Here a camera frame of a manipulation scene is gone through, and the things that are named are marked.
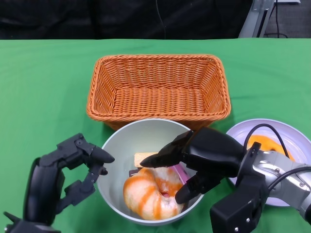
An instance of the basket rim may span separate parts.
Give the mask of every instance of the basket rim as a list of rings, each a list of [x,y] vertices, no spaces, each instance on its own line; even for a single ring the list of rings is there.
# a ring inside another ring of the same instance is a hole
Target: basket rim
[[[163,119],[170,119],[170,120],[184,120],[184,121],[201,121],[201,120],[219,120],[226,118],[231,112],[231,103],[228,91],[228,83],[225,77],[225,69],[222,64],[222,61],[215,55],[212,54],[129,54],[129,55],[106,55],[101,57],[95,63],[95,67],[99,69],[100,66],[104,65],[105,62],[111,60],[118,60],[120,58],[123,59],[154,59],[154,58],[183,58],[183,59],[206,59],[209,58],[213,62],[218,63],[221,69],[221,88],[222,88],[222,101],[224,102],[224,108],[218,112],[211,112],[211,113],[198,113],[198,112],[163,112],[163,113],[124,113],[124,114],[114,114],[114,113],[100,113],[95,110],[94,108],[94,97],[96,95],[95,90],[97,89],[97,80],[99,78],[99,73],[96,72],[96,69],[93,71],[93,76],[90,84],[90,91],[87,100],[86,112],[91,119],[97,121],[132,121],[132,120],[140,120],[145,118],[163,118]]]

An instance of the wooden block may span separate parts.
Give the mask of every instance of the wooden block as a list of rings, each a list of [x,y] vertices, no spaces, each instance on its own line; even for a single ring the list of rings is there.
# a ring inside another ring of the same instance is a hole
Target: wooden block
[[[135,153],[134,155],[134,166],[135,167],[142,167],[140,162],[143,161],[145,158],[149,157],[150,155],[157,154],[157,152],[144,152],[144,153]]]

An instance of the screw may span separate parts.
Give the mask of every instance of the screw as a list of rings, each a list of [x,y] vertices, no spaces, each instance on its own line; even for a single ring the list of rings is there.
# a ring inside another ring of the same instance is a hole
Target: screw
[[[81,145],[81,144],[82,144],[82,140],[79,139],[79,140],[77,141],[77,145]]]

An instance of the gray floor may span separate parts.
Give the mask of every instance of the gray floor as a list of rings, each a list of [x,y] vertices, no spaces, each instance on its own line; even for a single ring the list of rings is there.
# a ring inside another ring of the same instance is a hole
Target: gray floor
[[[300,4],[279,3],[277,18],[280,33],[286,34],[289,38],[311,38],[311,0],[301,0]],[[266,33],[276,32],[276,9],[274,9]]]

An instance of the orange drizzle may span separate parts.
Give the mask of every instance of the orange drizzle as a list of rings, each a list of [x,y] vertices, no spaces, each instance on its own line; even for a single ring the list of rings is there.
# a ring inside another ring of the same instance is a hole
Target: orange drizzle
[[[173,173],[174,173],[173,169],[169,168],[169,169],[168,169],[168,174],[169,174],[169,175],[172,175]]]
[[[156,191],[156,187],[154,186],[150,186],[148,187],[148,190],[146,191],[146,193],[144,194],[144,196],[142,196],[139,204],[138,204],[138,214],[141,216],[142,215],[142,209],[144,208],[147,200],[149,199],[149,197],[153,194],[153,192]]]
[[[183,186],[181,183],[174,184],[161,178],[156,178],[155,182],[156,182],[156,185],[159,187],[160,192],[162,193],[165,192],[170,197],[175,196],[176,192]],[[162,186],[168,187],[168,191],[162,190]]]
[[[137,181],[145,181],[145,180],[150,180],[150,179],[146,176],[132,176],[132,177],[130,177],[129,179],[127,179],[124,182],[123,194],[124,194],[125,190],[127,189],[127,187],[130,186],[131,184],[133,184]]]
[[[138,172],[140,175],[145,175],[145,176],[148,176],[149,178],[152,178],[153,179],[153,174],[151,172],[151,170],[147,169],[147,168],[142,168],[139,172]]]
[[[161,219],[161,197],[159,196],[154,207],[154,216],[155,219],[160,220]]]
[[[177,207],[174,208],[173,214],[174,214],[174,216],[176,216],[178,214]]]

